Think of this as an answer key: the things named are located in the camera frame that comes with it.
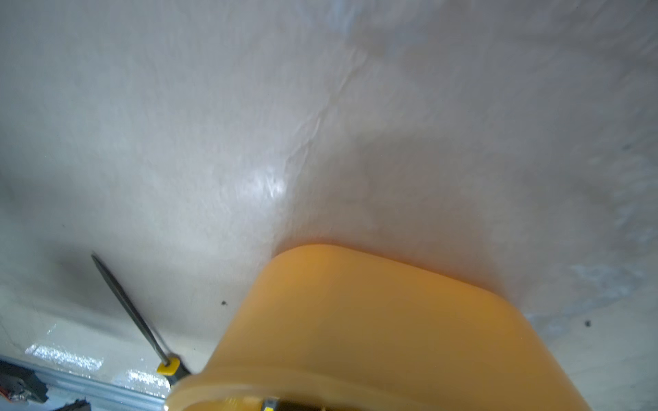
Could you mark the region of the yellow plastic storage tray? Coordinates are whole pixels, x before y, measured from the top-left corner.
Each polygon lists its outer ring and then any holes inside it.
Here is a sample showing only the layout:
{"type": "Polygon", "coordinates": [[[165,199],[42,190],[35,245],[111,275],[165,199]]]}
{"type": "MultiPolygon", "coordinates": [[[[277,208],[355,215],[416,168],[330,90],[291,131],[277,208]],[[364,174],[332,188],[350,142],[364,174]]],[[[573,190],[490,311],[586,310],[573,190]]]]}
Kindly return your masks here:
{"type": "Polygon", "coordinates": [[[168,410],[586,410],[494,293],[369,253],[307,245],[255,280],[168,410]]]}

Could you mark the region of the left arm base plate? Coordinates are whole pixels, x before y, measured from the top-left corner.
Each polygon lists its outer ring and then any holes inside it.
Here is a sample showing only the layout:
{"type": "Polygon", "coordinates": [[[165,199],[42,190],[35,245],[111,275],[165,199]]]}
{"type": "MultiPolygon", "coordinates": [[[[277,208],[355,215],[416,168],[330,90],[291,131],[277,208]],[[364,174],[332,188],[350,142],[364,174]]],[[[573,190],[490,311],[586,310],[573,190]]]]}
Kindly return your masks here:
{"type": "Polygon", "coordinates": [[[1,361],[1,396],[12,403],[48,401],[48,387],[35,371],[1,361]]]}

